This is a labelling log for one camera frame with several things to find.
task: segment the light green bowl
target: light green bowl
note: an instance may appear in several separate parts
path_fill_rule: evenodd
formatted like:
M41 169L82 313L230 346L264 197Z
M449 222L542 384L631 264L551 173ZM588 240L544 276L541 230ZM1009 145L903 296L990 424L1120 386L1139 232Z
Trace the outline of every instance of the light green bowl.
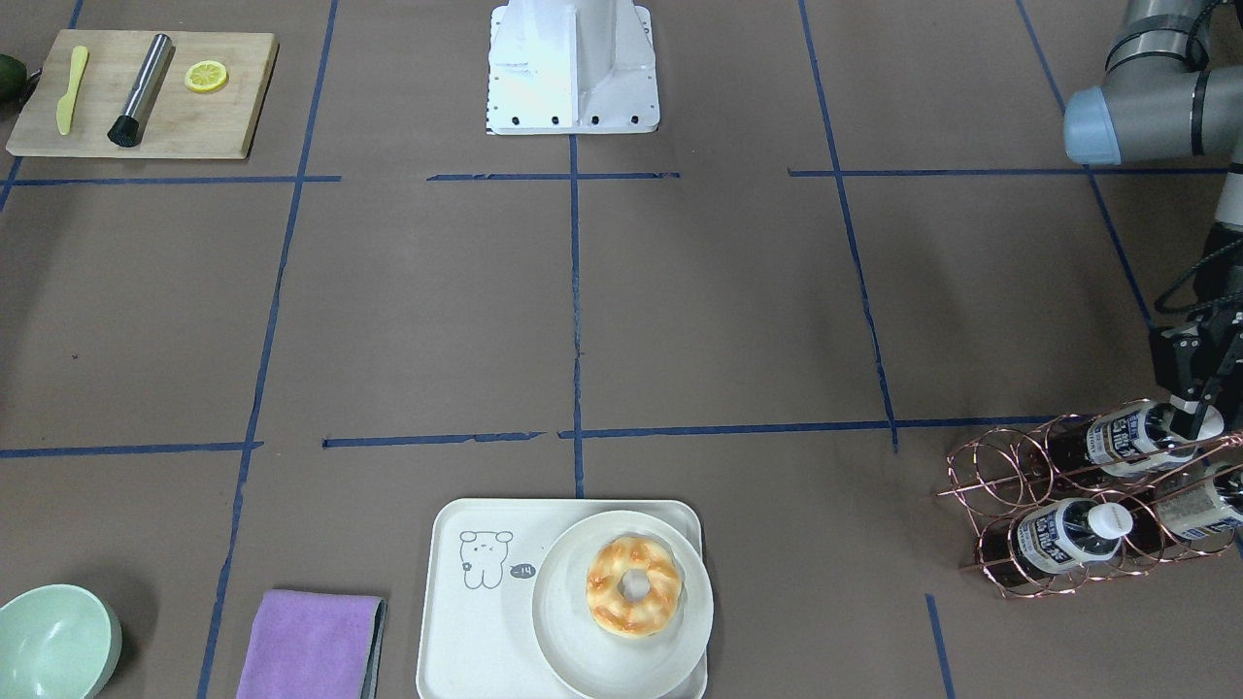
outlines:
M117 614L72 585L48 585L0 607L0 697L91 699L121 655Z

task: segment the plastic bottle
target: plastic bottle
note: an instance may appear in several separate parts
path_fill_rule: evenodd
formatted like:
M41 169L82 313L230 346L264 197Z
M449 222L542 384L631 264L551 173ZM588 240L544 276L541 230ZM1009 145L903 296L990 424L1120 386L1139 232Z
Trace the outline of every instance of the plastic bottle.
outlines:
M1142 507L1132 512L1136 522L1127 536L1131 546L1145 553L1157 555L1166 542L1157 526L1158 521L1177 541L1197 541L1243 526L1243 469L1222 473L1229 468L1229 464L1197 464L1188 468L1187 473L1158 484L1145 502L1156 512L1156 519ZM1197 481L1203 483L1168 498Z
M1131 512L1117 502L1059 500L1029 512L1012 529L988 534L977 562L1003 561L987 566L993 580L1003 587L1023 587L1029 585L1028 577L1040 582L1084 563L1112 558L1131 525Z
M1175 433L1170 423L1178 408L1170 403L1140 400L1116 413L1101 415L1049 438L1049 460L1059 473L1100 466L1065 476L1084 488L1101 488L1115 478L1160 471L1185 464L1195 456L1185 453L1160 453L1190 442ZM1217 437L1226 428L1222 414L1209 407L1197 439Z

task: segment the blue tape line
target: blue tape line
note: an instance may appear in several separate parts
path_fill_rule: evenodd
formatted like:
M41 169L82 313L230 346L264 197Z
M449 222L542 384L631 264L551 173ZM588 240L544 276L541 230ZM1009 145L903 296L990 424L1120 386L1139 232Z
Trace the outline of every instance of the blue tape line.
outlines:
M945 652L945 636L941 633L941 616L936 611L936 597L924 595L929 606L929 623L932 624L932 641L936 642L936 657L941 663L941 682L945 684L946 699L955 699L953 675L950 674L950 655Z
M465 444L467 442L530 442L542 432L496 432L490 434L429 434L425 437L358 437L324 439L324 449L349 447L405 447L413 444Z
M885 378L885 362L880 354L880 338L876 335L876 322L871 316L871 301L868 299L868 282L863 274L863 261L859 259L859 243L855 240L854 220L850 216L850 201L846 199L846 183L842 177L842 162L838 159L838 144L833 138L833 121L829 118L829 102L824 96L824 83L820 80L820 61L815 56L815 42L812 41L812 24L807 19L807 1L798 0L798 11L803 17L803 37L807 40L807 55L812 61L812 78L815 81L815 96L820 101L820 117L824 119L824 137L829 144L829 158L833 160L834 180L838 185L838 200L842 204L842 219L846 226L846 241L850 244L850 257L854 260L855 275L859 277L859 296L863 300L863 315L871 333L871 351L876 358L876 378L880 383L880 396L885 403L885 417L892 433L894 451L897 451L897 425L894 420L894 403L889 397L889 381Z
M566 173L480 173L431 175L428 182L566 180Z
M1022 177L1022 175L1081 175L1081 168L975 168L975 169L920 169L920 170L786 170L789 177L830 178L842 177ZM1226 168L1108 168L1094 169L1099 175L1217 175Z
M67 179L19 179L14 187L61 187L68 184L270 184L296 183L297 175L270 177L104 177ZM341 175L307 175L303 182L341 182Z
M579 296L578 137L569 137L569 257L574 297L574 498L584 498L583 473L583 323Z
M51 447L44 449L0 449L0 459L45 459L51 456L117 456L124 454L184 454L186 451L242 451L259 449L262 442L208 442L203 444L123 444L117 447Z
M337 2L332 0L328 7L328 24L323 34L323 49L319 51L319 70L316 73L314 92L311 95L311 111L307 114L306 134L302 138L302 157L298 160L297 180L293 183L293 197L290 200L290 216L285 226L285 243L281 248L281 262L276 270L276 285L272 289L272 305L267 313L267 331L264 336L264 351L259 359L259 376L255 379L255 402L250 420L246 423L246 442L255 440L259 430L259 413L264 404L264 387L267 383L267 366L272 357L272 341L276 337L276 321L281 310L281 284L285 280L285 266L290 260L290 245L293 243L293 229L298 220L298 206L302 203L302 185L306 182L307 162L311 159L311 142L314 137L316 114L319 109L319 96L323 92L323 78L328 70L328 50L332 47L332 32L337 21ZM232 557L237 545L237 526L241 522L242 489L250 475L251 449L244 449L237 466L237 485L234 489L232 521L229 531L229 552L220 567L216 581L216 601L211 608L211 624L208 628L206 648L203 652L203 669L199 673L198 699L206 699L208 684L211 680L211 665L216 655L216 639L220 636L220 619L224 616L225 596L229 591L229 577L232 571Z
M942 419L914 419L914 420L850 420L833 423L776 423L776 424L733 424L733 425L701 425L701 427L638 427L618 429L584 429L584 439L615 439L625 437L691 437L712 434L783 434L797 432L860 432L873 429L927 429L950 427L982 427L982 425L1018 425L1042 424L1053 419L1054 415L1007 415L1007 417L982 417L982 418L942 418ZM566 430L557 434L561 439L571 439L573 432Z
M78 0L77 4L73 5L73 14L70 15L70 26L68 26L68 29L76 29L77 27L77 19L78 19L78 15L81 15L81 14L82 14L82 0Z
M1044 49L1040 47L1040 40L1035 36L1035 27L1032 25L1032 17L1027 14L1027 7L1023 5L1023 0L1014 0L1018 6L1018 14L1023 16L1023 25L1027 26L1027 35L1032 39L1032 46L1035 49L1035 57L1040 60L1040 67L1044 70L1044 78L1049 81L1049 88L1053 90L1053 98L1058 101L1058 109L1062 113L1066 112L1066 103L1062 100L1062 91L1058 90L1058 81L1053 78L1053 71L1049 70L1049 61L1044 57Z
M1032 47L1035 49L1035 55L1040 58L1040 67L1044 68L1044 77L1049 81L1049 90L1053 91L1053 98L1058 101L1058 109L1062 113L1066 111L1066 103L1062 100L1062 91L1058 90L1058 81L1053 78L1053 71L1049 70L1049 61L1044 57L1044 49L1040 47L1040 39L1035 34L1035 27L1032 25L1032 17L1027 14L1027 7L1023 5L1023 0L1014 0L1018 6L1019 15L1023 16L1023 25L1027 26L1027 35L1032 40ZM1151 330L1152 315L1149 313L1149 305L1144 300L1144 292L1140 291L1140 284L1135 279L1135 272L1131 270L1131 262L1126 256L1126 250L1122 248L1122 240L1117 236L1117 229L1114 226L1114 218L1109 215L1109 206L1105 204L1105 197L1100 193L1100 185L1096 183L1095 170L1084 165L1080 170L1088 175L1088 183L1091 185L1093 197L1096 198L1096 208L1100 209L1101 218L1105 219L1105 229L1109 231L1109 239L1114 244L1114 251L1117 252L1117 261L1122 265L1122 274L1126 276L1126 284L1131 287L1131 295L1135 297L1136 305L1140 307L1140 315L1144 317L1144 323Z
M496 182L496 180L569 180L578 179L677 179L681 173L479 173L439 174L428 182Z
M4 180L4 187L0 187L0 211L4 210L4 205L9 201L9 193L12 192L12 185L17 180L17 170L21 169L21 155L12 159L12 167L9 168L9 177Z
M1114 251L1117 252L1117 261L1122 265L1122 274L1126 276L1126 284L1131 287L1131 296L1135 297L1135 303L1140 307L1140 315L1144 316L1144 323L1152 330L1155 326L1152 323L1152 315L1149 313L1149 305L1144 300L1144 292L1140 291L1140 282L1135 279L1135 272L1131 270L1131 261L1126 256L1126 250L1122 248L1122 239L1117 236L1117 229L1114 228L1114 218L1109 215L1109 206L1105 205L1105 197L1100 193L1100 185L1096 183L1096 175L1089 168L1084 168L1088 173L1088 184L1091 185L1093 197L1096 198L1096 208L1100 209L1100 215L1105 219L1105 230L1109 231L1109 240L1114 244Z
M680 179L681 173L582 173L578 179Z

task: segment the bagel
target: bagel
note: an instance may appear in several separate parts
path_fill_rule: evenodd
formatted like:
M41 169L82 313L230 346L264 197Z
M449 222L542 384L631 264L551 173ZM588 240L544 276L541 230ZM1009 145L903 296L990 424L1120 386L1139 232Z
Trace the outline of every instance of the bagel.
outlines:
M629 571L648 576L648 593L636 601L622 591ZM674 557L659 542L644 536L623 536L600 549L587 571L587 604L595 623L609 633L636 638L659 633L674 613L682 593L682 578Z

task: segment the brown floor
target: brown floor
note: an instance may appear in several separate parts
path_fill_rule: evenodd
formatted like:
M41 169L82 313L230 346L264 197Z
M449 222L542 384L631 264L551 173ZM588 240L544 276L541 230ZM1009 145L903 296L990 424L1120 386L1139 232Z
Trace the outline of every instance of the brown floor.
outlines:
M272 587L385 596L379 695L414 697L440 507L578 483L699 511L712 699L1238 694L1233 551L1003 602L930 496L958 419L1158 397L1111 235L1151 302L1222 175L1065 159L1121 2L646 0L663 126L577 144L484 133L496 4L0 9L35 65L71 14L281 41L247 162L0 154L0 601L109 599L102 698L232 697ZM572 167L680 177L429 179Z

